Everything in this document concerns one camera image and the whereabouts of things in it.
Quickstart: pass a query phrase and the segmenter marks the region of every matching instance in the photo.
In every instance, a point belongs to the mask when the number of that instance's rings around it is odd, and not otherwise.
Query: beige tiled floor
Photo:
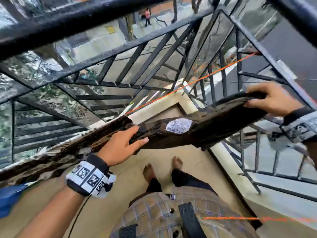
[[[168,113],[160,114],[155,119],[179,115],[180,111],[173,109]],[[129,202],[145,192],[147,183],[142,171],[149,162],[154,167],[163,191],[168,193],[173,185],[171,170],[172,157],[175,155],[183,160],[185,172],[209,183],[233,210],[249,216],[209,153],[191,145],[161,150],[141,150],[136,156],[131,156],[126,162],[111,168],[117,175],[117,181],[111,192],[105,199],[90,198],[77,219],[71,237],[109,237],[112,227],[128,208]],[[42,182],[27,192],[14,207],[11,215],[0,220],[0,237],[11,238],[18,234],[61,187],[62,180],[53,179]]]

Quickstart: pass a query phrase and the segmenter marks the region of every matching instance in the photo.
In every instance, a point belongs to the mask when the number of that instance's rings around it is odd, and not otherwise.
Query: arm
[[[250,100],[244,106],[248,108],[260,108],[269,114],[284,117],[283,125],[288,125],[299,118],[299,116],[313,111],[305,109],[303,104],[294,99],[284,88],[276,83],[262,83],[249,86],[247,89],[247,92],[255,91],[267,93],[267,97],[262,100]],[[303,142],[303,144],[306,145],[310,158],[317,164],[317,137],[314,136]]]
[[[108,166],[123,163],[136,150],[148,142],[148,138],[129,145],[129,140],[138,131],[134,126],[115,133],[98,152]],[[30,222],[18,238],[62,238],[85,197],[65,186],[52,201]]]

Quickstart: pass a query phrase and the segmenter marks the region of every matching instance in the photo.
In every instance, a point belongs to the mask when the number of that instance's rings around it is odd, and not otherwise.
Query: button
[[[176,238],[178,235],[179,235],[178,230],[176,230],[176,231],[173,232],[173,238]]]

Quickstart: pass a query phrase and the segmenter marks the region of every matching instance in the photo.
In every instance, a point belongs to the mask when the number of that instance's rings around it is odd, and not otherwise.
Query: bare foot
[[[156,178],[156,175],[151,163],[148,163],[148,165],[144,167],[143,176],[148,183],[150,183],[151,179]]]
[[[174,156],[173,157],[173,169],[182,170],[183,168],[183,161],[179,158]]]

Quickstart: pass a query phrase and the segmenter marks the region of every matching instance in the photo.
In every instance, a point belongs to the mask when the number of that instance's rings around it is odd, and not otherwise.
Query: person
[[[284,122],[297,120],[298,114],[308,110],[286,90],[275,83],[249,86],[247,92],[267,93],[263,100],[249,100],[245,107],[260,108]],[[123,163],[148,142],[148,138],[129,145],[138,126],[115,133],[98,152],[98,157],[108,166]],[[317,161],[316,137],[303,142],[311,158]],[[130,207],[113,228],[111,238],[129,237],[258,237],[245,220],[212,220],[207,216],[240,216],[222,201],[209,184],[182,171],[182,161],[172,160],[171,194],[162,193],[151,164],[145,166],[143,175],[149,186],[146,192],[130,203]],[[65,186],[50,203],[19,234],[19,238],[62,238],[85,197]]]
[[[151,17],[151,13],[150,13],[150,10],[147,8],[145,11],[145,26],[146,27],[147,27],[147,24],[151,25],[150,17]]]

